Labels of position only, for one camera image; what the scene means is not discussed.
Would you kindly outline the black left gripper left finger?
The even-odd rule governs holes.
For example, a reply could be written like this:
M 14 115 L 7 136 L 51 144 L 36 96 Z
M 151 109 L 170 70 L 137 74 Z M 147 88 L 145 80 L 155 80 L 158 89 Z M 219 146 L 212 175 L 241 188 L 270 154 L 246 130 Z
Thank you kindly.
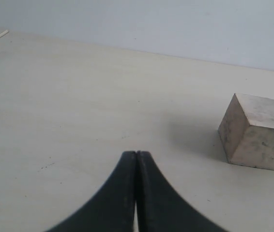
M 50 232 L 132 232 L 137 154 L 122 153 L 102 187 L 80 209 Z

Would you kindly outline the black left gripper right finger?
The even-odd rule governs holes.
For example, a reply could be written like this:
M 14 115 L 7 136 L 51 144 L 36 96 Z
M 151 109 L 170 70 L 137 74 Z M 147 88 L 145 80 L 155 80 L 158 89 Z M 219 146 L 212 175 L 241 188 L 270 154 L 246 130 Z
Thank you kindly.
M 137 221 L 140 232 L 225 232 L 185 201 L 148 151 L 137 152 Z

